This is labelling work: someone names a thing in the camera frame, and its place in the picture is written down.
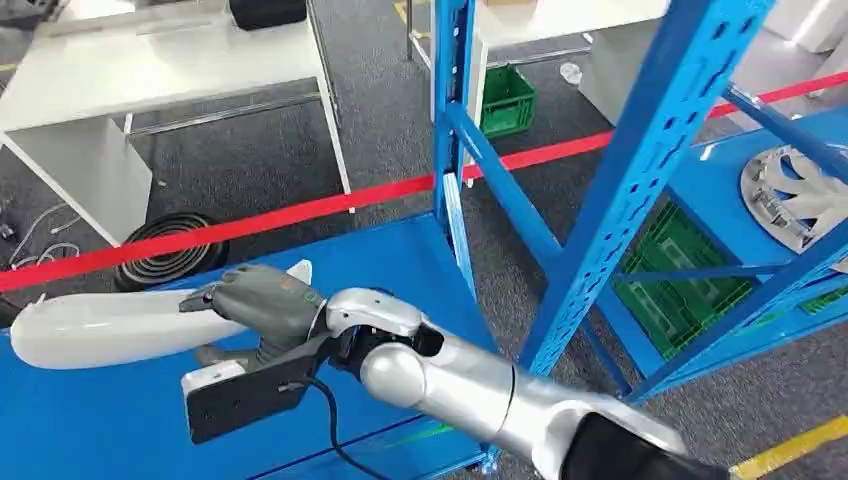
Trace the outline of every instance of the white cable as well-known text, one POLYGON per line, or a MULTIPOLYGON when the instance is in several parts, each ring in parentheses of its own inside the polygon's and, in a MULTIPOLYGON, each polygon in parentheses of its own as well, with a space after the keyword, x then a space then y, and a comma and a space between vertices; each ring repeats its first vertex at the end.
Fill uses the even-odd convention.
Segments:
POLYGON ((21 249, 24 248, 24 245, 26 245, 27 240, 29 240, 29 237, 32 236, 32 232, 35 231, 35 227, 37 227, 38 224, 41 223, 41 221, 44 220, 45 217, 47 217, 47 215, 50 215, 51 213, 55 212, 56 210, 59 210, 61 208, 67 207, 67 206, 68 206, 67 203, 60 203, 59 205, 54 205, 54 206, 48 208, 47 210, 41 212, 41 215, 39 215, 35 219, 35 221, 32 222, 32 225, 30 225, 29 230, 27 230, 27 233, 26 233, 26 235, 24 235, 24 238, 21 240, 21 243, 19 243, 18 246, 15 247, 15 251, 12 252, 12 255, 9 257, 9 265, 15 264, 15 257, 17 257, 19 253, 21 253, 21 249))
MULTIPOLYGON (((36 265, 41 265, 46 260, 50 260, 51 262, 55 261, 56 257, 54 257, 52 255, 52 252, 59 249, 59 248, 70 248, 70 249, 75 250, 74 256, 78 257, 80 255, 80 247, 78 245, 75 245, 73 243, 68 243, 68 242, 59 242, 59 243, 54 243, 53 245, 50 245, 49 247, 47 247, 47 249, 45 249, 41 253, 41 255, 38 255, 38 256, 31 255, 29 257, 25 257, 25 258, 15 262, 15 257, 18 256, 18 254, 21 252, 21 249, 23 248, 23 246, 26 244, 26 242, 32 236, 32 233, 35 231, 35 227, 37 227, 38 224, 41 223, 41 221, 44 220, 51 213, 61 209, 62 207, 67 207, 67 206, 68 206, 68 204, 66 204, 66 203, 60 203, 59 205, 54 205, 54 206, 48 208, 47 210, 41 212, 41 215, 39 215, 35 219, 35 221, 32 222, 32 225, 29 227, 29 230, 27 230, 26 235, 24 235, 24 238, 21 240, 21 242, 15 248, 15 251, 12 252, 12 255, 9 257, 9 266, 12 270, 17 270, 17 269, 19 269, 19 268, 21 268, 25 265, 28 265, 30 263, 33 263, 33 262, 36 265)), ((71 227, 73 224, 77 223, 79 221, 79 219, 80 219, 80 217, 77 216, 73 220, 71 220, 71 221, 69 221, 69 222, 67 222, 63 225, 60 225, 58 227, 50 229, 50 234, 55 235, 55 234, 61 232, 62 230, 65 230, 65 229, 71 227)))
POLYGON ((71 220, 70 222, 68 222, 68 223, 66 223, 66 224, 64 224, 64 225, 59 225, 59 226, 58 226, 58 227, 56 227, 56 228, 51 228, 51 229, 50 229, 50 234, 51 234, 51 235, 56 235, 57 233, 61 232, 62 230, 66 230, 66 229, 68 229, 69 227, 72 227, 75 223, 77 223, 77 222, 79 222, 79 221, 80 221, 80 218, 82 218, 82 217, 80 217, 79 215, 77 215, 77 216, 76 216, 76 218, 74 218, 74 219, 73 219, 73 220, 71 220))
POLYGON ((57 248, 72 248, 72 249, 76 250, 76 254, 74 256, 79 257, 80 248, 77 245, 75 245, 73 243, 68 243, 68 242, 59 242, 59 243, 54 243, 53 245, 50 245, 49 247, 47 247, 47 250, 44 250, 44 252, 41 253, 41 256, 38 257, 38 261, 36 262, 36 265, 41 265, 44 262, 44 260, 46 260, 48 258, 50 259, 50 261, 56 260, 53 257, 53 255, 51 255, 50 253, 53 250, 56 250, 57 248))

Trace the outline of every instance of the floor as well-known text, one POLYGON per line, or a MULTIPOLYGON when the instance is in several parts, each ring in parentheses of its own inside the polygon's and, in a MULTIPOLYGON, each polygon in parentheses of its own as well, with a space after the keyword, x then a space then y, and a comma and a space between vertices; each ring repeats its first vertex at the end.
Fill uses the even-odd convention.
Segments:
MULTIPOLYGON (((316 9, 340 104, 342 144, 353 188, 429 171, 427 75, 419 64, 404 61, 404 25, 391 0, 316 0, 316 9)), ((0 42, 8 42, 5 38, 0 36, 0 42)), ((753 53, 737 74, 741 85, 761 90, 809 78, 821 59, 803 52, 781 51, 778 41, 767 33, 757 39, 753 53)), ((566 38, 525 50, 570 47, 580 42, 579 38, 566 38)), ((0 51, 9 50, 0 43, 0 51)), ((8 61, 13 60, 0 58, 0 63, 8 61)), ((609 128, 576 88, 562 80, 558 67, 550 63, 522 67, 539 95, 535 123, 527 133, 494 142, 500 153, 609 128)), ((226 104, 258 101, 259 97, 146 114, 136 122, 141 125, 179 118, 226 104)), ((799 109, 791 113, 807 113, 821 107, 807 100, 799 105, 784 108, 799 109)), ((750 126, 729 119, 711 120, 701 139, 750 126)), ((314 103, 136 139, 134 143, 154 172, 151 217, 190 208, 232 220, 341 190, 326 125, 320 107, 314 103)), ((599 153, 593 152, 516 173, 561 238, 572 226, 598 160, 599 153)), ((8 149, 0 151, 0 193, 3 215, 21 230, 59 202, 8 149)), ((426 209, 429 202, 429 195, 423 194, 362 208, 355 215, 333 215, 237 239, 231 246, 230 261, 379 224, 426 209)), ((534 317, 545 287, 544 277, 494 202, 485 181, 464 191, 463 207, 481 309, 504 354, 514 357, 534 317)), ((47 233, 48 226, 55 227, 69 218, 67 211, 51 217, 49 225, 34 233, 26 252, 41 251, 60 240, 73 241, 84 251, 106 246, 82 223, 57 236, 47 233)), ((8 258, 12 249, 13 245, 0 244, 0 258, 8 258)), ((9 298, 23 303, 42 292, 56 295, 112 288, 110 272, 105 271, 12 292, 9 298)), ((590 313, 590 319, 605 332, 596 311, 590 313)), ((648 401, 645 408, 677 427, 694 455, 724 465, 735 464, 845 413, 847 335, 848 324, 831 328, 663 393, 648 401)), ((603 336, 610 348, 622 355, 608 332, 603 336)), ((579 334, 553 376, 579 387, 612 389, 579 334)), ((842 441, 768 478, 835 480, 843 478, 844 473, 839 472, 845 471, 848 443, 842 441)), ((476 476, 460 472, 451 478, 476 476)), ((528 467, 505 456, 494 478, 534 477, 528 467)))

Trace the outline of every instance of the green plastic crate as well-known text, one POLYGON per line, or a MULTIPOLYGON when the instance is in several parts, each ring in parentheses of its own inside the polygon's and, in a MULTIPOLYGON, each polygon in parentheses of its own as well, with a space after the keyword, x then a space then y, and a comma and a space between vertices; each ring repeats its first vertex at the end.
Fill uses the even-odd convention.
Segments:
POLYGON ((536 114, 536 90, 510 65, 486 72, 480 130, 488 138, 523 132, 536 114))
MULTIPOLYGON (((669 202, 623 262, 622 271, 630 273, 721 266, 727 258, 669 202)), ((613 288, 663 358, 670 359, 748 295, 753 284, 709 278, 615 282, 613 288)))
POLYGON ((810 315, 815 315, 827 308, 831 303, 839 300, 845 295, 848 295, 848 287, 840 288, 832 292, 825 293, 824 295, 807 300, 806 302, 798 306, 801 308, 801 310, 809 313, 810 315))

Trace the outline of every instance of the red line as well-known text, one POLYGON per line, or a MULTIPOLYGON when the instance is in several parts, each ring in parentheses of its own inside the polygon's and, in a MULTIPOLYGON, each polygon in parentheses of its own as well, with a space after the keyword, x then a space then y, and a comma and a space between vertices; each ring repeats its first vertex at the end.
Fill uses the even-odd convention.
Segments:
MULTIPOLYGON (((848 82, 848 72, 842 72, 764 93, 760 98, 764 102, 771 103, 805 93, 835 87, 846 82, 848 82)), ((734 111, 736 111, 736 108, 732 105, 719 105, 713 108, 708 118, 724 116, 734 111)), ((598 133, 576 140, 568 140, 524 152, 513 153, 503 156, 501 160, 509 170, 539 165, 559 158, 603 148, 609 144, 612 133, 612 131, 598 133)), ((481 176, 482 172, 476 165, 469 165, 463 170, 464 178, 480 178, 481 176)), ((349 208, 375 205, 415 193, 426 192, 432 186, 432 175, 422 175, 398 182, 363 188, 351 192, 350 195, 338 194, 317 200, 310 200, 290 207, 283 207, 267 213, 212 225, 190 232, 140 240, 115 248, 106 248, 85 253, 79 257, 34 265, 15 271, 0 272, 0 291, 40 285, 60 278, 109 268, 124 262, 265 232, 333 213, 344 212, 349 208)))

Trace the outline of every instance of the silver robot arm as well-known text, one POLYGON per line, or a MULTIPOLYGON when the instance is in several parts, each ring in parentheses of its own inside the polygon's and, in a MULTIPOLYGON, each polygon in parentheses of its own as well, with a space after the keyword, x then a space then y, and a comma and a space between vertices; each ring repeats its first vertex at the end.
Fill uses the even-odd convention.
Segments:
POLYGON ((680 436, 650 416, 531 375, 385 293, 339 292, 326 322, 336 337, 370 327, 396 338, 371 348, 353 372, 375 398, 493 443, 545 480, 728 478, 686 456, 680 436))
POLYGON ((678 434, 650 416, 531 375, 381 291, 324 298, 286 272, 242 266, 181 304, 208 308, 261 339, 248 351, 201 349, 207 366, 183 382, 196 443, 296 408, 326 360, 375 398, 495 444, 545 480, 728 478, 688 457, 678 434))

